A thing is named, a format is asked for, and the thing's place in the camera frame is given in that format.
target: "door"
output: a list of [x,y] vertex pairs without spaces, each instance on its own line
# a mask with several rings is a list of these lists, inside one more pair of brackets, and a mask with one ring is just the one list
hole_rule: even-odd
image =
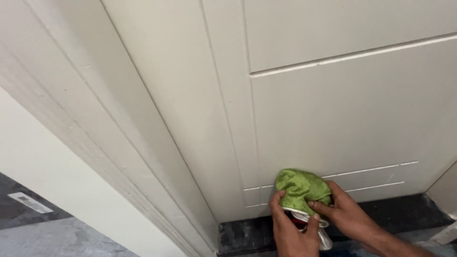
[[144,3],[130,18],[113,5],[219,222],[268,215],[283,168],[363,202],[424,192],[457,158],[455,1]]

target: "green fabric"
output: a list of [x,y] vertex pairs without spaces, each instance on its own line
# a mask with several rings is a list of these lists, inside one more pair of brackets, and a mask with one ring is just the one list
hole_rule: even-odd
[[296,169],[284,169],[276,177],[276,189],[285,190],[286,195],[280,205],[306,212],[313,215],[315,212],[308,206],[309,201],[320,201],[330,205],[330,187],[321,177]]

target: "door trim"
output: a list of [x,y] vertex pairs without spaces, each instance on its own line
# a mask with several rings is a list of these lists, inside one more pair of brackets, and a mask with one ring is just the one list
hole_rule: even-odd
[[186,255],[214,256],[217,222],[101,2],[1,5],[2,88]]

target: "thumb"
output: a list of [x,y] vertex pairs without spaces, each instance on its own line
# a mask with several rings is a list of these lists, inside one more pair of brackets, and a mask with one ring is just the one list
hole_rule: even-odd
[[308,226],[306,228],[306,235],[310,237],[319,238],[319,214],[314,214],[308,219]]
[[313,209],[314,211],[316,211],[318,213],[322,213],[329,218],[332,218],[333,212],[335,211],[334,208],[328,207],[327,205],[325,205],[321,202],[318,202],[318,201],[308,202],[308,206],[311,209]]

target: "sticker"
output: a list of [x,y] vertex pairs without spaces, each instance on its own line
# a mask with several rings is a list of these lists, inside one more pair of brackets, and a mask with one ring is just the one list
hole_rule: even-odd
[[53,211],[22,192],[10,193],[8,196],[39,213],[48,213]]

